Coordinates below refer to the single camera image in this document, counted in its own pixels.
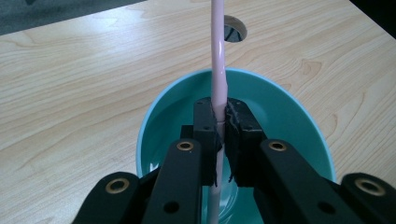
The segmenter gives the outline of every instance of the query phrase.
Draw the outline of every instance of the table hole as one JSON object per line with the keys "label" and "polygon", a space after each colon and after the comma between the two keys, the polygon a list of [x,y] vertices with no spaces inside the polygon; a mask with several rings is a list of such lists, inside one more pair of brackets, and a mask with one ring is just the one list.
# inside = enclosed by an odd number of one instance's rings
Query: table hole
{"label": "table hole", "polygon": [[247,27],[236,17],[224,16],[224,41],[241,42],[248,35]]}

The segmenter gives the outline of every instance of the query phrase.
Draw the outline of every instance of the plastic bowl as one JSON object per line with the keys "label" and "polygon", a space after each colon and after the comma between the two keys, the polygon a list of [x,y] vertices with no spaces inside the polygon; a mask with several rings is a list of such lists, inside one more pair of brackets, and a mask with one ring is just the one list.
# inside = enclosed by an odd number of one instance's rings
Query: plastic bowl
{"label": "plastic bowl", "polygon": [[[334,180],[329,149],[316,123],[303,106],[275,82],[249,71],[228,68],[229,97],[247,103],[269,138],[283,139],[299,150],[322,176]],[[145,116],[137,140],[137,174],[158,167],[169,145],[180,135],[181,125],[192,124],[193,103],[210,95],[210,69],[186,75],[167,87]],[[228,183],[230,167],[224,157],[220,223],[262,223],[252,189]],[[202,221],[205,223],[206,194],[203,191]]]}

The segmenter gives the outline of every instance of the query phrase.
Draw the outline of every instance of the wooden table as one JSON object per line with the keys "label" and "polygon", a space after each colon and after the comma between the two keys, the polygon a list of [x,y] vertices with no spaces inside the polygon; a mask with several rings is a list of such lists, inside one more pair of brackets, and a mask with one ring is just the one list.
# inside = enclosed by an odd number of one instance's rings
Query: wooden table
{"label": "wooden table", "polygon": [[[227,0],[247,38],[227,66],[307,108],[335,170],[396,186],[396,41],[346,0]],[[148,0],[0,36],[0,222],[69,223],[105,175],[135,173],[168,84],[210,67],[210,2]]]}

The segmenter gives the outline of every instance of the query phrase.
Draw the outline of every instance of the pink straw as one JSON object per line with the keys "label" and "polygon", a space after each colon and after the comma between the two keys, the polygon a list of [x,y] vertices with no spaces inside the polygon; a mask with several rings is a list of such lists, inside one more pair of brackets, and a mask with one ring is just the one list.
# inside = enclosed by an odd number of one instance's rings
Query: pink straw
{"label": "pink straw", "polygon": [[[224,62],[224,2],[212,0],[212,106],[218,122],[218,132],[224,138],[225,106],[227,105],[228,86]],[[217,157],[217,186],[210,187],[207,200],[207,223],[219,223],[219,201],[224,157],[224,144]]]}

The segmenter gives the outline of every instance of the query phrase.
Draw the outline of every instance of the bowl rim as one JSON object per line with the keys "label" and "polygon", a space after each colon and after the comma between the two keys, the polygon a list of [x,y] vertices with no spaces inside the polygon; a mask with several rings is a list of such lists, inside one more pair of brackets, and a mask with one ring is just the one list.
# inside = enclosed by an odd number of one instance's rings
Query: bowl rim
{"label": "bowl rim", "polygon": [[[143,140],[143,134],[144,134],[144,130],[146,129],[146,125],[149,121],[149,117],[153,111],[153,109],[156,107],[156,105],[160,102],[160,100],[163,98],[163,96],[169,92],[172,88],[174,88],[177,84],[179,84],[180,82],[194,77],[194,76],[198,76],[202,73],[207,73],[207,72],[211,72],[212,69],[211,68],[206,68],[206,69],[201,69],[201,70],[197,70],[194,72],[191,72],[189,74],[187,74],[186,76],[180,77],[177,80],[175,80],[174,82],[172,82],[170,85],[168,85],[163,91],[160,92],[160,94],[155,98],[155,100],[152,102],[152,104],[150,105],[150,107],[148,108],[148,111],[146,112],[145,117],[143,118],[142,124],[140,126],[140,130],[139,130],[139,134],[137,136],[137,142],[136,142],[136,153],[135,153],[135,164],[136,164],[136,172],[137,175],[139,177],[143,176],[143,170],[142,170],[142,163],[141,163],[141,156],[142,156],[142,140]],[[305,109],[305,107],[300,103],[300,101],[295,98],[293,95],[291,95],[291,93],[289,93],[288,91],[286,91],[282,86],[280,86],[279,84],[277,84],[276,82],[274,82],[273,80],[261,76],[257,73],[245,70],[245,69],[241,69],[241,68],[233,68],[233,67],[227,67],[226,68],[226,72],[230,71],[230,72],[239,72],[239,73],[244,73],[244,74],[249,74],[251,76],[257,77],[259,79],[262,79],[266,82],[269,82],[271,85],[274,85],[277,89],[279,89],[280,91],[283,91],[283,93],[287,94],[291,99],[293,99],[293,101],[303,110],[303,112],[308,116],[309,121],[313,124],[315,131],[318,133],[319,139],[322,142],[324,148],[325,148],[325,153],[326,156],[329,160],[329,164],[330,164],[330,171],[331,171],[331,181],[336,180],[336,175],[335,175],[335,170],[334,170],[334,163],[332,161],[332,155],[330,153],[330,149],[327,145],[326,139],[324,138],[322,132],[320,131],[320,128],[318,127],[317,123],[314,121],[314,119],[312,118],[312,116],[308,113],[308,111]]]}

